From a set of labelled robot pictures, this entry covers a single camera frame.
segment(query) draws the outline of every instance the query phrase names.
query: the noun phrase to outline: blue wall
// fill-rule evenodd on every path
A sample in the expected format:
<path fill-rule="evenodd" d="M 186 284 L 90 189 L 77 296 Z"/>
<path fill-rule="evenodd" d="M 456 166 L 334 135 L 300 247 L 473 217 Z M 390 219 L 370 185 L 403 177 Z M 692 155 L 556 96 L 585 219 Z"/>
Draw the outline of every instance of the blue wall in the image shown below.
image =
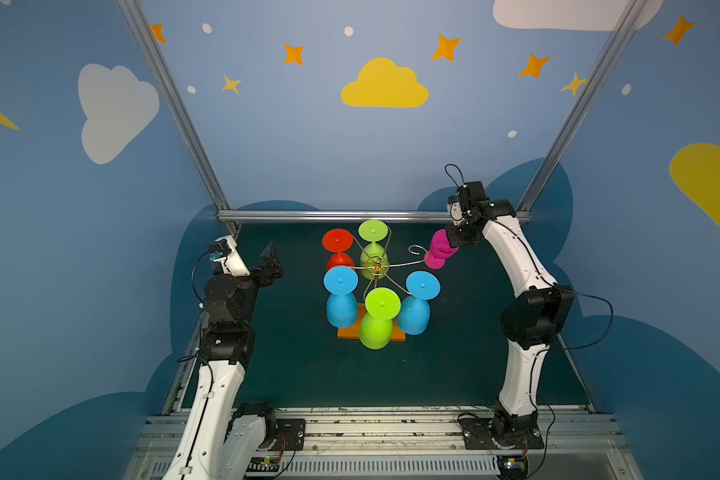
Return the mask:
<path fill-rule="evenodd" d="M 162 98 L 91 161 L 87 64 L 155 83 L 116 0 L 0 3 L 0 112 L 18 127 L 0 124 L 0 478 L 123 475 L 197 319 L 192 263 L 223 233 Z"/>
<path fill-rule="evenodd" d="M 587 20 L 609 1 L 569 12 Z M 162 24 L 159 45 L 235 208 L 290 200 L 413 210 L 450 185 L 449 161 L 489 183 L 544 156 L 574 101 L 561 89 L 574 72 L 586 78 L 608 35 L 508 28 L 481 0 L 143 4 Z M 462 38 L 452 62 L 432 60 L 439 35 Z M 304 46 L 303 64 L 285 63 L 284 44 Z M 530 54 L 550 60 L 538 78 L 520 78 Z M 411 68 L 426 103 L 343 103 L 344 86 L 377 57 Z M 239 94 L 222 90 L 224 76 L 240 80 Z"/>
<path fill-rule="evenodd" d="M 675 46 L 663 37 L 681 15 L 696 26 Z M 550 271 L 614 303 L 609 337 L 572 355 L 646 480 L 720 478 L 720 461 L 688 453 L 720 452 L 720 227 L 669 170 L 678 151 L 699 142 L 720 146 L 720 0 L 666 0 L 562 160 L 572 217 L 555 219 L 560 212 L 540 201 L 531 224 L 557 235 L 569 224 Z M 551 185 L 544 192 L 560 194 Z M 601 302 L 580 307 L 566 324 L 569 345 L 605 326 Z"/>

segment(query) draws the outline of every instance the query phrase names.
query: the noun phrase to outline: wooden block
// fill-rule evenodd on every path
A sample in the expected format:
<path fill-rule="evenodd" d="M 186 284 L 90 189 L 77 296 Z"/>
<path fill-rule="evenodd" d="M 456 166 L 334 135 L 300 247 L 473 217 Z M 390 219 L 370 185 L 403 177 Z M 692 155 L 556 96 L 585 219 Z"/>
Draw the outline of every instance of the wooden block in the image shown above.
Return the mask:
<path fill-rule="evenodd" d="M 358 303 L 358 320 L 355 325 L 348 326 L 345 329 L 338 329 L 336 336 L 340 339 L 360 340 L 360 322 L 367 312 L 365 303 Z M 390 340 L 393 342 L 405 341 L 405 332 L 400 330 L 397 319 L 392 319 L 392 338 Z"/>

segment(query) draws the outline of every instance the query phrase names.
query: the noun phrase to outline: blue disc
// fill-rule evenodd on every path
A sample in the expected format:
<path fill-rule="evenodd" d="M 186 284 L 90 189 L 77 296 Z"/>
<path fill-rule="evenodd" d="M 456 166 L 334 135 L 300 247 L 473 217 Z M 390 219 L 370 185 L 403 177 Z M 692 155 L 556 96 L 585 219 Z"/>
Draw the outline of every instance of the blue disc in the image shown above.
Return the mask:
<path fill-rule="evenodd" d="M 408 296 L 400 306 L 398 326 L 407 335 L 418 335 L 429 324 L 429 303 L 426 300 Z"/>
<path fill-rule="evenodd" d="M 432 300 L 440 293 L 440 281 L 429 272 L 413 272 L 405 279 L 405 287 L 411 295 L 422 300 Z"/>
<path fill-rule="evenodd" d="M 327 304 L 328 322 L 336 328 L 345 329 L 358 320 L 358 302 L 351 293 L 331 295 Z"/>
<path fill-rule="evenodd" d="M 334 266 L 322 278 L 322 284 L 330 293 L 346 295 L 358 285 L 358 274 L 348 266 Z"/>

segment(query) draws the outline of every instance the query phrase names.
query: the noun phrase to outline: dark green table surface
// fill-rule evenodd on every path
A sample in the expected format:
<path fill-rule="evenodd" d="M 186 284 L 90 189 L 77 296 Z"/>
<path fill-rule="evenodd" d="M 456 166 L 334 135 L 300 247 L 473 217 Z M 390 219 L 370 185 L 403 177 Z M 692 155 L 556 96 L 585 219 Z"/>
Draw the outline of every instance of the dark green table surface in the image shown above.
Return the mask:
<path fill-rule="evenodd" d="M 340 340 L 326 319 L 328 292 L 322 284 L 330 253 L 322 236 L 359 224 L 246 224 L 238 239 L 248 267 L 274 240 L 285 275 L 261 289 L 253 316 L 256 345 L 236 398 L 296 406 L 454 406 L 494 404 L 504 383 L 508 344 L 499 318 L 512 301 L 509 278 L 488 242 L 463 247 L 440 270 L 423 264 L 390 270 L 404 285 L 414 270 L 431 271 L 442 291 L 430 300 L 432 315 L 421 335 L 369 350 L 359 340 Z M 392 224 L 392 264 L 419 260 L 408 246 L 427 247 L 439 228 Z M 358 262 L 360 249 L 348 254 Z M 362 301 L 367 281 L 360 277 Z M 386 280 L 379 283 L 395 289 Z M 401 299 L 406 297 L 399 292 Z M 547 354 L 539 392 L 553 405 L 586 404 L 586 393 L 561 350 Z M 189 407 L 194 395 L 185 398 Z"/>

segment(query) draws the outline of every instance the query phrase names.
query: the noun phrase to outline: red disc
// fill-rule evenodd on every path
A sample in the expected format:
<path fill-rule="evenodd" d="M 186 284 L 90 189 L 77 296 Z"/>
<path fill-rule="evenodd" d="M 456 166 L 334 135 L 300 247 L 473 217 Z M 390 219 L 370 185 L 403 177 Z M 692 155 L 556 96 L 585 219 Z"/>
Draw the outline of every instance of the red disc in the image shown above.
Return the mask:
<path fill-rule="evenodd" d="M 335 228 L 322 236 L 322 245 L 334 254 L 343 252 L 352 246 L 352 234 L 343 228 Z"/>
<path fill-rule="evenodd" d="M 328 260 L 328 270 L 334 266 L 355 266 L 355 262 L 352 261 L 352 257 L 343 253 L 336 252 L 330 260 Z"/>

